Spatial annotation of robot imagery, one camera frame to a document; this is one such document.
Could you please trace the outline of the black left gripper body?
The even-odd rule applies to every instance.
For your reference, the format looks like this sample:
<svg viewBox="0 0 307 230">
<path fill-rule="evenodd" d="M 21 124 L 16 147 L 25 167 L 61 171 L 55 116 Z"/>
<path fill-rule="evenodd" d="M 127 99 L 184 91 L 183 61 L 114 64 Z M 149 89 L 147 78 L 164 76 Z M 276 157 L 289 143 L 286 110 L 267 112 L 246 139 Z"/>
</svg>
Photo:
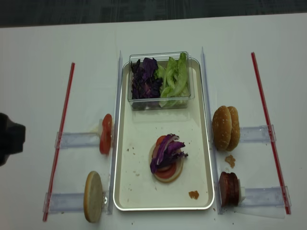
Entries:
<svg viewBox="0 0 307 230">
<path fill-rule="evenodd" d="M 0 165 L 3 166 L 10 155 L 23 152 L 26 127 L 0 114 Z"/>
</svg>

